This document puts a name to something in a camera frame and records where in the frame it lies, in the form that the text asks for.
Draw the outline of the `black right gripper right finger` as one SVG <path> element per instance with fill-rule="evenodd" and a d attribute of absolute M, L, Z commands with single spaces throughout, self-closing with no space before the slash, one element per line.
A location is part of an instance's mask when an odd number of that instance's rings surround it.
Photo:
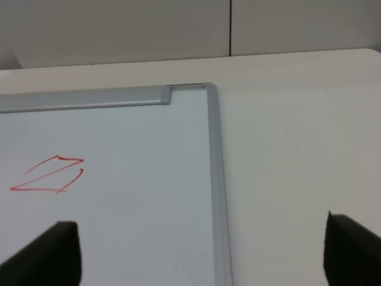
<path fill-rule="evenodd" d="M 380 237 L 344 214 L 329 213 L 323 268 L 329 285 L 380 285 Z"/>

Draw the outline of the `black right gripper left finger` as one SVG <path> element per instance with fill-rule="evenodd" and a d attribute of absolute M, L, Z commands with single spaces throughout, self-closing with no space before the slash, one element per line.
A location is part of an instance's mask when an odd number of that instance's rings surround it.
<path fill-rule="evenodd" d="M 80 285 L 81 280 L 76 222 L 57 222 L 1 263 L 1 285 Z"/>

